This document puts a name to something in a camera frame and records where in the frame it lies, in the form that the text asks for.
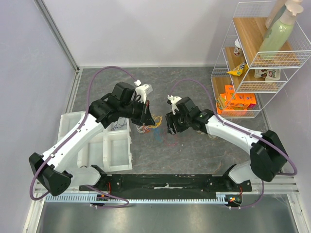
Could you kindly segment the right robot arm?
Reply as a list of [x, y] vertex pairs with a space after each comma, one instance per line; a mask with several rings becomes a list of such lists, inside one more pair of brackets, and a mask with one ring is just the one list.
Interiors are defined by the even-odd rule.
[[287, 160], [285, 149], [278, 135], [268, 130], [265, 133], [241, 127], [214, 114], [211, 110], [200, 110], [191, 98], [168, 96], [171, 112], [166, 114], [168, 133], [181, 133], [188, 128], [222, 138], [250, 156], [247, 162], [231, 166], [223, 178], [223, 187], [234, 191], [241, 183], [259, 178], [270, 182], [281, 171]]

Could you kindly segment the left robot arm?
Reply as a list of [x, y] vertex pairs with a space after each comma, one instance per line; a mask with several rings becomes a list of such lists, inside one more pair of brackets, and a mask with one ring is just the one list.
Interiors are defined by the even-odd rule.
[[96, 191], [105, 189], [107, 180], [98, 165], [69, 170], [68, 162], [94, 136], [119, 118], [127, 118], [134, 124], [154, 125], [147, 95], [150, 84], [125, 82], [115, 85], [113, 91], [91, 103], [83, 118], [56, 145], [43, 154], [29, 157], [34, 181], [39, 181], [53, 196], [64, 193], [71, 186], [90, 185]]

